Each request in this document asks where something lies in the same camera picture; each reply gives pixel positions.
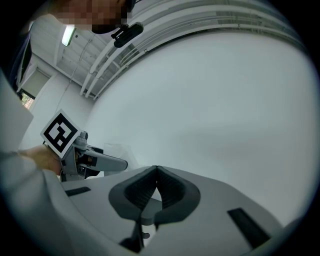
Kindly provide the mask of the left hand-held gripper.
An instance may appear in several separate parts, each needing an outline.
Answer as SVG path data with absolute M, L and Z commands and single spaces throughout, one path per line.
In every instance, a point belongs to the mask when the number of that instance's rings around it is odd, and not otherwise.
M 96 166 L 87 165 L 94 171 L 121 172 L 128 167 L 126 160 L 104 154 L 101 148 L 88 147 L 88 133 L 81 130 L 62 109 L 54 114 L 40 135 L 58 157 L 62 182 L 85 179 L 84 171 L 78 163 L 84 154 L 97 157 Z

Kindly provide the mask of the person's dark top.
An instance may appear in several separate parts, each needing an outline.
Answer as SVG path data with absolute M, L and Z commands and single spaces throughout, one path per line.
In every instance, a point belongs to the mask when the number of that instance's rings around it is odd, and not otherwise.
M 31 57 L 31 34 L 27 33 L 18 39 L 13 56 L 4 69 L 7 81 L 15 92 L 17 92 L 18 87 L 24 78 Z

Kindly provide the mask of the white roller blind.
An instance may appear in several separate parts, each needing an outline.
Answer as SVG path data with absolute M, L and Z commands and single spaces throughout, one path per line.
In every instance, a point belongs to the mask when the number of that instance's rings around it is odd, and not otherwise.
M 50 76 L 44 74 L 37 68 L 22 85 L 21 89 L 35 98 L 50 78 Z

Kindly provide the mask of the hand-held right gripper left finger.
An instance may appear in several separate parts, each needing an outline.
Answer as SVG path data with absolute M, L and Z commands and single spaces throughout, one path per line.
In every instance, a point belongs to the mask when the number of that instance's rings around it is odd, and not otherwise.
M 59 182 L 49 176 L 49 195 L 61 222 L 55 256 L 157 256 L 157 232 L 144 245 L 142 209 L 156 186 L 155 166 L 107 177 Z

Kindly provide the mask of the person's left hand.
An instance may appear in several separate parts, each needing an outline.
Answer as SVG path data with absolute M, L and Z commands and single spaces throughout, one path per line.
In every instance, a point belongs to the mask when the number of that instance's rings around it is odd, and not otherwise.
M 84 165 L 91 166 L 91 167 L 96 166 L 97 160 L 98 160 L 97 157 L 87 155 L 87 154 L 84 154 L 84 155 L 78 157 L 79 164 L 84 164 Z

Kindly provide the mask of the ceiling light fixture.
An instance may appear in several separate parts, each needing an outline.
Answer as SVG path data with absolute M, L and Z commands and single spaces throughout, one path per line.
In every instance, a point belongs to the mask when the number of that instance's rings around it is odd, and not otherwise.
M 63 36 L 62 36 L 62 40 L 61 40 L 61 43 L 65 46 L 65 47 L 68 47 L 71 43 L 71 40 L 73 38 L 73 35 L 75 33 L 75 26 L 74 25 L 67 25 L 65 30 L 64 30 L 64 33 L 63 33 Z

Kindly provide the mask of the white ceiling pipe rack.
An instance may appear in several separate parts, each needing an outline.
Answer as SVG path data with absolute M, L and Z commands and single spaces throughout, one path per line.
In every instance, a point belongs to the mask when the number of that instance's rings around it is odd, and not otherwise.
M 150 51 L 204 32 L 248 32 L 270 36 L 300 50 L 305 46 L 290 22 L 268 0 L 155 0 L 140 3 L 128 22 L 143 32 L 121 48 L 114 39 L 90 67 L 80 89 L 98 98 L 125 69 Z

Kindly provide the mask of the window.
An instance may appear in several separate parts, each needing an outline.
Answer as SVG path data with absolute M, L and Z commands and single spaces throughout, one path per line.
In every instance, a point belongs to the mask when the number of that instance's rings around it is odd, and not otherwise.
M 30 93 L 28 93 L 27 91 L 25 91 L 24 89 L 20 89 L 17 92 L 17 95 L 18 95 L 22 105 L 29 110 L 35 100 L 35 97 L 33 95 L 31 95 Z

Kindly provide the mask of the person's left forearm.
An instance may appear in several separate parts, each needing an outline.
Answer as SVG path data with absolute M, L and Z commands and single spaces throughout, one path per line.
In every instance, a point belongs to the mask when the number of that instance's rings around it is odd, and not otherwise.
M 42 144 L 19 150 L 18 154 L 32 159 L 39 169 L 52 171 L 57 176 L 60 176 L 62 170 L 60 158 L 48 145 Z

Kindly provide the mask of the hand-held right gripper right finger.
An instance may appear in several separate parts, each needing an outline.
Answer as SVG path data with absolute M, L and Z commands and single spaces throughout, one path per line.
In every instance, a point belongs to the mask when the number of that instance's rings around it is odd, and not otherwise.
M 241 256 L 252 250 L 229 215 L 242 209 L 269 236 L 283 226 L 260 204 L 233 186 L 191 172 L 167 167 L 200 192 L 196 209 L 183 221 L 160 225 L 144 256 Z

